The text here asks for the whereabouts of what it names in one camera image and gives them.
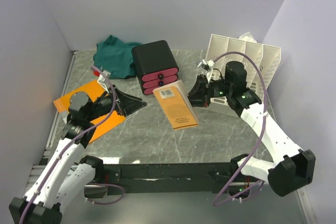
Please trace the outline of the orange book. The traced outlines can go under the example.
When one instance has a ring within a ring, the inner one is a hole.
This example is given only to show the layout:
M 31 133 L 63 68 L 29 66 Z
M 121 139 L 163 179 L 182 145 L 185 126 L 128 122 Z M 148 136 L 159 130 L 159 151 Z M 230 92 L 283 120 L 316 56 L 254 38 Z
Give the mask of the orange book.
M 187 97 L 182 80 L 158 87 L 153 94 L 174 130 L 199 126 L 197 113 Z

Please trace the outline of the black drawer organizer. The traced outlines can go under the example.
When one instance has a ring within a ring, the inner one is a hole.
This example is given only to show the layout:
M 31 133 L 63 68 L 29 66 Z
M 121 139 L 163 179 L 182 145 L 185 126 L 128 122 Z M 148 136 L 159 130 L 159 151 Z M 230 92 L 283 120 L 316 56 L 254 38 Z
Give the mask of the black drawer organizer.
M 178 68 L 172 51 L 165 40 L 150 42 L 132 49 L 133 61 L 140 87 L 145 83 L 141 80 L 144 74 L 169 68 Z

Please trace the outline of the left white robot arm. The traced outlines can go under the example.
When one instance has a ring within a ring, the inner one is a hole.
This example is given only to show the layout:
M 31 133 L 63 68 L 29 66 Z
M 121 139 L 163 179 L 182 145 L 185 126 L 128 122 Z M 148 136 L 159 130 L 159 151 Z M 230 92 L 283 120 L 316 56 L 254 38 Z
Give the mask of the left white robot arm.
M 14 223 L 60 223 L 66 206 L 87 184 L 109 187 L 100 158 L 85 156 L 69 174 L 97 128 L 92 121 L 101 116 L 108 119 L 113 112 L 128 116 L 147 105 L 116 87 L 109 88 L 95 101 L 83 91 L 74 93 L 69 101 L 67 123 L 52 158 L 30 190 L 9 204 Z

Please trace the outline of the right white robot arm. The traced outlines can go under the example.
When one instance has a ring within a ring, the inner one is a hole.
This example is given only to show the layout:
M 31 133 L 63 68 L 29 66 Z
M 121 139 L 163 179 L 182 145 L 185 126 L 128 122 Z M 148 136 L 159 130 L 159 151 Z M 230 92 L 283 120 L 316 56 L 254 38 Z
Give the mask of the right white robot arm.
M 212 98 L 225 97 L 229 107 L 259 136 L 257 144 L 264 144 L 272 162 L 256 159 L 252 154 L 233 158 L 224 174 L 231 182 L 253 177 L 267 182 L 278 196 L 285 196 L 312 183 L 316 157 L 311 150 L 303 150 L 293 142 L 267 112 L 267 105 L 247 86 L 247 71 L 243 63 L 230 61 L 220 79 L 213 80 L 213 61 L 203 60 L 199 67 L 205 74 L 196 78 L 188 94 L 193 107 L 206 108 Z

